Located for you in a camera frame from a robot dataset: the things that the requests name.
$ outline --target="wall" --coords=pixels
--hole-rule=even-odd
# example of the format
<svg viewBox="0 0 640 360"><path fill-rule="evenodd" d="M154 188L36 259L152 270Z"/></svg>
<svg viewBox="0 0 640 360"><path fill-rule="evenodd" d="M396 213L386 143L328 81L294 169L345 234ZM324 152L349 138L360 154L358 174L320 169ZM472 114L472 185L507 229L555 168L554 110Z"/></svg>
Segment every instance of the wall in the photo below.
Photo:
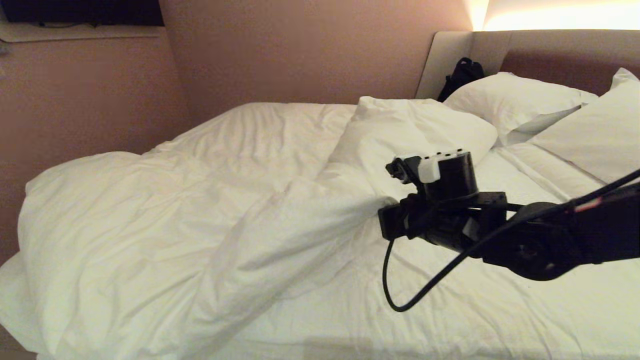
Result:
<svg viewBox="0 0 640 360"><path fill-rule="evenodd" d="M194 125L165 31L10 49L0 56L0 264L18 249L27 181L81 156L147 151Z"/></svg>
<svg viewBox="0 0 640 360"><path fill-rule="evenodd" d="M463 0L161 1L199 121L252 101L415 95L431 39L471 30Z"/></svg>
<svg viewBox="0 0 640 360"><path fill-rule="evenodd" d="M485 31L521 29L638 30L640 1L490 0Z"/></svg>

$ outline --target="white comforter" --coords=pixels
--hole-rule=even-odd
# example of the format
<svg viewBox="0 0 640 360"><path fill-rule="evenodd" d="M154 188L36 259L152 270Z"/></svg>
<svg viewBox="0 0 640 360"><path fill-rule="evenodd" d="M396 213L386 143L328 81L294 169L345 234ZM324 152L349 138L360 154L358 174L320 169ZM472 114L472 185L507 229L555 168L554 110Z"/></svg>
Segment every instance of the white comforter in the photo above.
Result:
<svg viewBox="0 0 640 360"><path fill-rule="evenodd" d="M243 348L256 359L527 358L541 347L549 357L595 359L600 346L612 358L638 355L627 347L640 343L640 312L618 316L626 300L604 321L629 338L606 344L598 332L571 328L585 324L575 313L569 328L558 325L557 310L535 296L544 287L482 264L445 282L420 316L386 308L376 211L413 189L384 165L397 154L457 147L477 163L496 134L433 101L365 97L353 111L249 104L142 156L103 154L38 176L19 224L32 304L13 304L34 310L30 350L57 360L229 359ZM439 266L450 254L430 247L425 258L416 246L400 245L403 266L390 269L399 302L432 275L424 261ZM628 264L602 269L621 269L624 284L637 270ZM576 313L606 300L579 302ZM514 329L508 318L531 328ZM331 339L339 349L319 355Z"/></svg>

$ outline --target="white bed sheet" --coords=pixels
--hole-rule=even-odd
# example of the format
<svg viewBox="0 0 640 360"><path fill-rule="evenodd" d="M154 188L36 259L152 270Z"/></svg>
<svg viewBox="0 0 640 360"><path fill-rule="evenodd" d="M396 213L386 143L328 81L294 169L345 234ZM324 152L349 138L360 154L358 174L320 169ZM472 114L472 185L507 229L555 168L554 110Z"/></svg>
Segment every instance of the white bed sheet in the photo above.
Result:
<svg viewBox="0 0 640 360"><path fill-rule="evenodd" d="M339 135L340 127L346 125L354 109L353 106L317 105L305 111L311 113L307 119L310 123L330 119L335 112L339 113L337 122L324 123L333 126L334 131L330 133ZM280 108L278 116L282 115L282 110ZM289 118L297 116L297 111L301 109L292 109ZM227 115L232 120L242 118L234 116L239 115ZM269 123L272 120L264 118L267 127L276 125L281 133L287 131L289 125ZM211 151L212 139L205 139L213 136L213 140L223 142L225 139L221 136L225 131L216 129L218 126L212 122L205 124L174 142L160 145L155 153L197 152L198 159L205 159L209 168L224 169L229 161L223 151L234 144L225 143L220 149ZM246 138L238 144L239 149L250 148L254 140ZM296 138L296 141L306 145L308 139ZM238 208L259 197L259 190L277 191L285 186L292 174L273 171L273 165L280 164L278 154L297 156L298 163L306 164L311 161L309 159L317 158L317 154L328 156L332 150L316 149L311 154L296 154L295 144L260 144L266 148L257 149L256 153L266 151L272 156L260 158L249 152L246 157L253 162L242 161L239 164L245 167L222 173L221 178L224 178L232 172L252 174L258 171L266 177L262 182L242 184L248 193L234 193L235 196L242 195L243 200L236 204ZM318 158L312 164L321 162ZM303 168L306 172L293 175L312 177L321 170L318 166L312 167L313 171L310 167ZM476 176L482 190L506 191L511 202L561 200L557 194L550 193L519 171L498 151L489 153L477 164ZM234 183L243 179L237 176L227 181ZM220 216L233 217L224 212ZM381 267L387 243L380 237L377 220L369 219L354 239L359 241L348 243L337 254L340 261L327 261L317 267L316 273L332 274L331 278L318 282L311 274L307 280L281 293L269 310L251 321L221 350L202 352L195 358L626 360L640 356L640 309L634 301L640 297L636 286L640 280L637 261L582 266L552 282L533 282L506 269L470 260L418 306L399 314L387 306L381 288ZM389 269L391 292L396 302L410 298L454 255L421 240L397 241ZM33 290L27 286L24 269L20 269L21 257L22 254L18 254L0 271L0 286L12 289L11 293L2 294L0 302L13 305L13 308L3 308L7 312L3 321L13 316L10 320L13 326L7 328L19 341L29 345L28 350L40 351L45 345L37 324L30 323L29 318L15 317L32 313L28 294Z"/></svg>

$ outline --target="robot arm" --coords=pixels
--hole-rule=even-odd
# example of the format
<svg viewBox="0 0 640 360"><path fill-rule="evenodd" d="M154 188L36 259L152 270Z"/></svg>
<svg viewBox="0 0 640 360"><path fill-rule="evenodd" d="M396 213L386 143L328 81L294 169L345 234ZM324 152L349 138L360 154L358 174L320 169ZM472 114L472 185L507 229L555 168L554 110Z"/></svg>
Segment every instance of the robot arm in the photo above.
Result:
<svg viewBox="0 0 640 360"><path fill-rule="evenodd" d="M537 281L555 279L582 264L640 258L640 183L620 188L639 177L640 170L565 204L526 206L508 203L503 192L479 192L471 154L462 149L396 158L387 170L418 189L378 211L390 248L398 237L420 237L460 252L461 259L481 258ZM507 211L516 211L508 221ZM392 307L408 309L392 304L386 272L383 282Z"/></svg>

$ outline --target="upholstered headboard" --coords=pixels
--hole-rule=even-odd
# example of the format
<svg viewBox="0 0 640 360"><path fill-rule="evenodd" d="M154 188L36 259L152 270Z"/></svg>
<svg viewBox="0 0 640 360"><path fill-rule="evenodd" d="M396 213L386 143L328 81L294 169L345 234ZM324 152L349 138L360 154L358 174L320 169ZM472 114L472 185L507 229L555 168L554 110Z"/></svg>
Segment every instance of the upholstered headboard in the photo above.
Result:
<svg viewBox="0 0 640 360"><path fill-rule="evenodd" d="M500 71L602 95L609 91L611 78L621 67L640 74L640 59L578 52L510 50Z"/></svg>
<svg viewBox="0 0 640 360"><path fill-rule="evenodd" d="M638 44L638 30L441 31L416 98L436 98L463 56L481 63L486 75L509 71L602 95L620 67L640 74Z"/></svg>

